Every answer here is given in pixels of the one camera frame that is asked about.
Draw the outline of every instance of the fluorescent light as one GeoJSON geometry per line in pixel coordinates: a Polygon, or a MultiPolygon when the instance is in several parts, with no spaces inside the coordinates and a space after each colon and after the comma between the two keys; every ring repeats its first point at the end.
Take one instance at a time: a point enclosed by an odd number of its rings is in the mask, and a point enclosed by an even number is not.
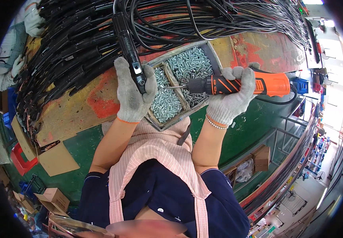
{"type": "Polygon", "coordinates": [[[326,20],[326,21],[324,21],[324,24],[326,27],[334,27],[335,26],[335,23],[333,20],[326,20]]]}
{"type": "Polygon", "coordinates": [[[322,0],[303,0],[305,5],[323,4],[322,0]]]}
{"type": "Polygon", "coordinates": [[[322,194],[321,200],[319,201],[319,203],[318,203],[318,206],[317,206],[317,209],[316,209],[316,210],[318,210],[318,208],[319,208],[319,206],[321,205],[321,203],[322,203],[323,199],[325,198],[326,192],[327,192],[327,188],[325,188],[325,191],[323,191],[323,194],[322,194]]]}

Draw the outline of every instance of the black handheld tool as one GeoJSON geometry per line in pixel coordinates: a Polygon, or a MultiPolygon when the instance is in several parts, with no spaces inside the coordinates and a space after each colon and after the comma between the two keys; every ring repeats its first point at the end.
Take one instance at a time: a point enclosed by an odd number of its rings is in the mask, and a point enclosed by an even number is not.
{"type": "Polygon", "coordinates": [[[122,12],[118,12],[113,14],[112,16],[113,26],[115,28],[115,32],[117,34],[118,43],[121,47],[123,52],[123,56],[126,61],[129,63],[129,70],[131,76],[136,83],[138,91],[141,94],[145,93],[145,83],[146,78],[144,74],[144,70],[142,69],[142,65],[140,63],[140,58],[138,57],[138,53],[133,42],[132,36],[129,33],[129,28],[124,18],[122,12]]]}

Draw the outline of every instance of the pink striped apron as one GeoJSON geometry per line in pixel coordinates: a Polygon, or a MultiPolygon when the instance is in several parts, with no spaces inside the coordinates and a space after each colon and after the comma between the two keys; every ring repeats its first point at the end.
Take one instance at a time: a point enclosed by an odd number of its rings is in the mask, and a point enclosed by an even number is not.
{"type": "Polygon", "coordinates": [[[195,171],[191,159],[192,139],[188,135],[182,146],[179,138],[190,124],[187,117],[163,132],[156,131],[142,120],[136,127],[120,161],[109,172],[109,219],[111,224],[124,220],[121,198],[137,167],[155,158],[186,183],[194,196],[197,237],[208,238],[208,218],[205,199],[210,195],[206,184],[195,171]]]}

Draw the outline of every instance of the navy blue shirt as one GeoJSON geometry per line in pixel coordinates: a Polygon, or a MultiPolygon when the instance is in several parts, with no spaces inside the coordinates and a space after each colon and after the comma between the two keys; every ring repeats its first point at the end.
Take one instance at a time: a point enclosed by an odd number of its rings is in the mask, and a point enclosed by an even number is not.
{"type": "MultiPolygon", "coordinates": [[[[250,224],[237,202],[230,181],[218,169],[201,174],[211,194],[206,198],[210,237],[245,238],[250,224]]],[[[109,223],[109,170],[87,174],[79,203],[78,220],[105,228],[109,223]]],[[[194,197],[188,186],[156,159],[138,166],[121,199],[124,220],[133,220],[144,206],[165,219],[187,226],[196,237],[194,197]]]]}

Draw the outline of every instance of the plastic bag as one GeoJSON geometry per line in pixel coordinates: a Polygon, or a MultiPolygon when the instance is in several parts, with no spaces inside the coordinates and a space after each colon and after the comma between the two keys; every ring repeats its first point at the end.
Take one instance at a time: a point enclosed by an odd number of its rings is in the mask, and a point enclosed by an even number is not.
{"type": "Polygon", "coordinates": [[[252,177],[254,162],[253,159],[249,159],[238,166],[235,175],[236,182],[246,182],[252,177]]]}

